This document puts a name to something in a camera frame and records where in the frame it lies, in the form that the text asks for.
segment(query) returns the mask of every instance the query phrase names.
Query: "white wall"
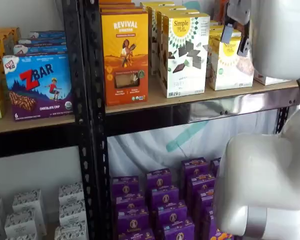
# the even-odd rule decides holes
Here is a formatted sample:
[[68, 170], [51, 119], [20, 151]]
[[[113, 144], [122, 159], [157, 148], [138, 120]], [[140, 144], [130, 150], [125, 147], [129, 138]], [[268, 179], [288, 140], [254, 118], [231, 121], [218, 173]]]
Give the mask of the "white wall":
[[81, 181], [77, 147], [0, 158], [0, 197], [5, 210], [12, 212], [15, 193], [41, 189], [52, 222], [58, 219], [58, 188]]

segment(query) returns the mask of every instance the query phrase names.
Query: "orange box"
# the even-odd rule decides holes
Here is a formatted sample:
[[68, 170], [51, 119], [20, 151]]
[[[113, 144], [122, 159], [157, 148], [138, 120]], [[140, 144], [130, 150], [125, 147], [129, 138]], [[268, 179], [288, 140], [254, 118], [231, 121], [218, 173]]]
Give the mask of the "orange box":
[[125, 12], [142, 12], [143, 8], [140, 6], [136, 7], [102, 7], [100, 9], [102, 13], [125, 13]]
[[108, 106], [148, 100], [148, 14], [101, 13]]

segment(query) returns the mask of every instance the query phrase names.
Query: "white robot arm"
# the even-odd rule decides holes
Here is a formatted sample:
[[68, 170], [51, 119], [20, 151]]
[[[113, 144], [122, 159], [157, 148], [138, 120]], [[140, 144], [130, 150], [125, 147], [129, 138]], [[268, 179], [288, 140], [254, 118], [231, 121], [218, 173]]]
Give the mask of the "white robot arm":
[[239, 22], [249, 31], [238, 54], [250, 50], [263, 76], [300, 80], [300, 0], [229, 0], [226, 13], [222, 42]]

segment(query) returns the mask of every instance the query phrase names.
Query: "black metal shelf post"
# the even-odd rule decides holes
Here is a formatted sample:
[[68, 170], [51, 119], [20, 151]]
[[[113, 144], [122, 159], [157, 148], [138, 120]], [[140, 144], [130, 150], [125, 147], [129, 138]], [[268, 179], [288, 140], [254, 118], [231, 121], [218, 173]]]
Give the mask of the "black metal shelf post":
[[79, 128], [77, 141], [81, 164], [89, 239], [105, 239], [100, 212], [97, 176], [94, 114], [91, 106], [93, 87], [87, 58], [84, 0], [62, 0], [64, 28], [72, 82], [75, 123]]

